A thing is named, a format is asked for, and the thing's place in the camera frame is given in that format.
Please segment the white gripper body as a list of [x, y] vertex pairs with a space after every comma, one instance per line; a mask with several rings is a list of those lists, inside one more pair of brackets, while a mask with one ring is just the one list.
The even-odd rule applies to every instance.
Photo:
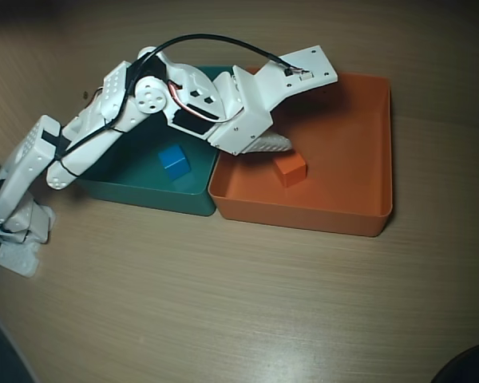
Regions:
[[263, 105], [255, 77], [237, 65], [232, 67], [243, 102], [243, 110], [221, 124], [208, 138], [208, 143], [232, 155], [241, 154], [272, 125], [271, 113]]

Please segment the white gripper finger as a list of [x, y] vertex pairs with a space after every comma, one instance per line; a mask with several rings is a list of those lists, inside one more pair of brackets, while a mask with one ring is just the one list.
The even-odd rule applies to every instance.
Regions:
[[276, 132], [264, 132], [260, 136], [249, 135], [247, 146], [241, 155], [257, 152], [288, 152], [293, 149], [291, 141]]

